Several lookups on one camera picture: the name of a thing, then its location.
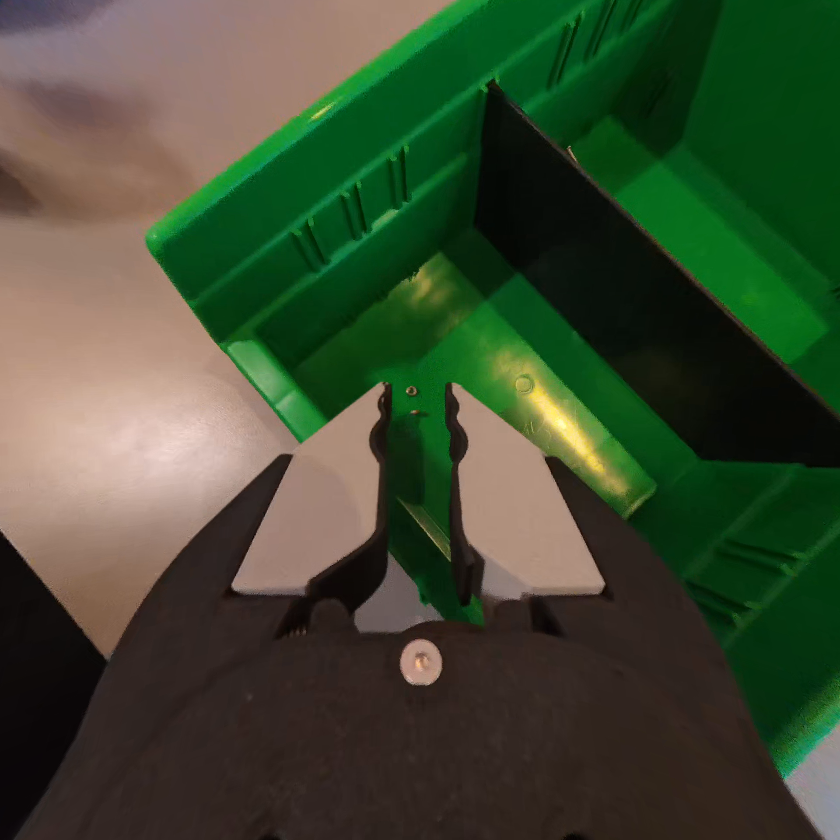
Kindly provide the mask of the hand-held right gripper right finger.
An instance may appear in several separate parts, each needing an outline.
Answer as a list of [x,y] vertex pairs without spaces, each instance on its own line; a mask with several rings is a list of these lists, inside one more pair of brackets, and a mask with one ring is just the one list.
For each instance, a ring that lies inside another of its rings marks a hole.
[[602,573],[542,450],[456,383],[445,387],[445,423],[460,603],[603,593]]

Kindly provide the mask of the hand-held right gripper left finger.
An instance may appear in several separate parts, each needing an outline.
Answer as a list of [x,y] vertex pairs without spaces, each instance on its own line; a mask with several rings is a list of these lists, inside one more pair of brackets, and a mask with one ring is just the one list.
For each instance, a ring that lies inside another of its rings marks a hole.
[[355,613],[387,570],[387,434],[380,382],[290,455],[233,579],[239,595],[340,602]]

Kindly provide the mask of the green plastic bin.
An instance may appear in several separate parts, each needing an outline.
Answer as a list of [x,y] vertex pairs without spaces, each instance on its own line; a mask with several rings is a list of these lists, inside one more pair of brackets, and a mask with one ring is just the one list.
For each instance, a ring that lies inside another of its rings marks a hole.
[[[495,81],[838,413],[838,2],[456,2],[147,244],[298,440],[393,389],[390,551],[446,618],[447,383],[630,521],[776,766],[838,722],[838,467],[708,460],[475,225]],[[414,385],[418,394],[406,395]]]

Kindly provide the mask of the black bin divider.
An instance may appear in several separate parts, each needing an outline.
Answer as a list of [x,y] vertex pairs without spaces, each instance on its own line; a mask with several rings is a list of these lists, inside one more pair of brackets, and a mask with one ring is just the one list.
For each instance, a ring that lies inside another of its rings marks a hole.
[[475,225],[700,458],[839,466],[838,413],[495,81]]

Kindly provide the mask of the person's black clothing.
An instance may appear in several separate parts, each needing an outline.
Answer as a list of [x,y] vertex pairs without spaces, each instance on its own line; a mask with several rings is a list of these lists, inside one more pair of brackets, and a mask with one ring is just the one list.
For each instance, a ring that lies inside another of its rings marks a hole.
[[1,536],[1,838],[14,838],[77,735],[106,664]]

